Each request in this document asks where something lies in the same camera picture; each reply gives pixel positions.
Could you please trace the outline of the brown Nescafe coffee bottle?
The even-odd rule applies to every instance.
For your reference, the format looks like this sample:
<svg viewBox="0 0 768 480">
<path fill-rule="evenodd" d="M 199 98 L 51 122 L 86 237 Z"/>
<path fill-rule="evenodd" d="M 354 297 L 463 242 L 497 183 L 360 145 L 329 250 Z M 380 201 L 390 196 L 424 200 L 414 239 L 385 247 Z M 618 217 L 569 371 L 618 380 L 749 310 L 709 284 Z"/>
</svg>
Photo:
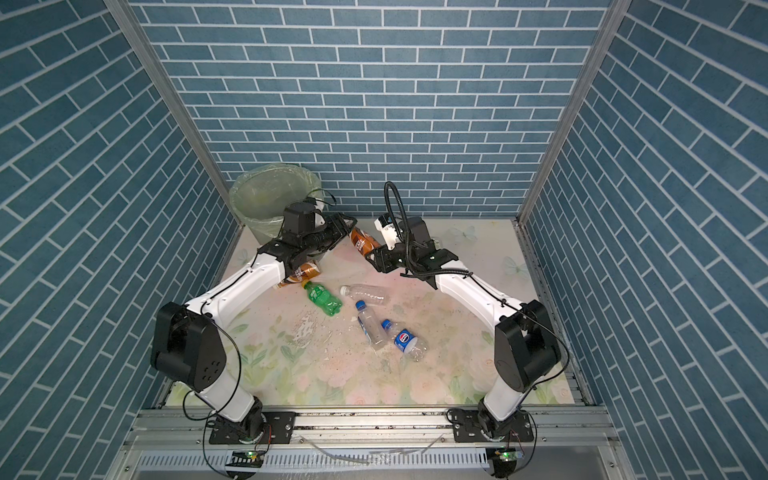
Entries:
<svg viewBox="0 0 768 480">
<path fill-rule="evenodd" d="M 367 234 L 358 227 L 355 227 L 351 231 L 350 240 L 355 249 L 363 256 L 369 255 L 381 246 L 373 236 Z"/>
</svg>

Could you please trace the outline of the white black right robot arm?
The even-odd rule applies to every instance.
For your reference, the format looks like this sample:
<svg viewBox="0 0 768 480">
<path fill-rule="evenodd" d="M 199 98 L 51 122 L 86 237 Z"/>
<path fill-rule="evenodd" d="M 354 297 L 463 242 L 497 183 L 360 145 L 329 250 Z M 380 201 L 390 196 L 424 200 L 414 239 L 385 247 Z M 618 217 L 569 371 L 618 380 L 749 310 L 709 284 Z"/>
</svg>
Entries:
<svg viewBox="0 0 768 480">
<path fill-rule="evenodd" d="M 364 258 L 378 272 L 402 268 L 403 277 L 454 298 L 491 330 L 497 379 L 479 403 L 478 422 L 490 439 L 510 432 L 525 398 L 562 358 L 546 308 L 538 301 L 510 297 L 480 279 L 456 254 L 436 246 L 421 219 L 398 221 L 384 214 L 374 225 L 384 244 Z"/>
</svg>

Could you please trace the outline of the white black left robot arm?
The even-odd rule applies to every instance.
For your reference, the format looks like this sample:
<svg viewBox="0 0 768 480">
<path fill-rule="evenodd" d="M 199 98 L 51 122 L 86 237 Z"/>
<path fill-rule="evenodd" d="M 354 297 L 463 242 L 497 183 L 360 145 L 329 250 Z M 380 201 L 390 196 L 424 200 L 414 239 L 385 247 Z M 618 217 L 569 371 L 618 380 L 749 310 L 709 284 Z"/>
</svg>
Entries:
<svg viewBox="0 0 768 480">
<path fill-rule="evenodd" d="M 286 207 L 278 236 L 266 241 L 249 264 L 198 297 L 158 310 L 151 366 L 187 385 L 245 442 L 260 439 L 266 422 L 262 404 L 240 386 L 240 375 L 227 371 L 226 327 L 311 257 L 334 249 L 356 223 L 342 213 L 325 212 L 316 199 Z"/>
</svg>

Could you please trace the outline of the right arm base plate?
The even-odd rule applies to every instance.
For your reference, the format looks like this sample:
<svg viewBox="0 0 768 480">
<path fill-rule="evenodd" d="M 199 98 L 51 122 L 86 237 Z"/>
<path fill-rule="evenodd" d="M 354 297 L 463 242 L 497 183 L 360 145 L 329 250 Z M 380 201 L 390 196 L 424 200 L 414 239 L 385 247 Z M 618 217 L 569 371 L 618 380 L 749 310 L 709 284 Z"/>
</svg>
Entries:
<svg viewBox="0 0 768 480">
<path fill-rule="evenodd" d="M 502 421 L 485 409 L 449 408 L 445 416 L 457 443 L 532 442 L 535 437 L 533 424 L 523 411 Z"/>
</svg>

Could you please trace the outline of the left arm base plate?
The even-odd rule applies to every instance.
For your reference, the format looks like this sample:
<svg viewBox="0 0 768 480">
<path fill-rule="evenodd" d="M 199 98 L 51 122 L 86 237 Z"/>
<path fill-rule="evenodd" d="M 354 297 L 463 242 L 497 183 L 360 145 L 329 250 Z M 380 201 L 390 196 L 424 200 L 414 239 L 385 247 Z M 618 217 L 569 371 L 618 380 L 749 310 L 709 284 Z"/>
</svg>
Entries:
<svg viewBox="0 0 768 480">
<path fill-rule="evenodd" d="M 297 414 L 293 411 L 259 411 L 241 422 L 216 416 L 206 423 L 211 445 L 289 444 Z"/>
</svg>

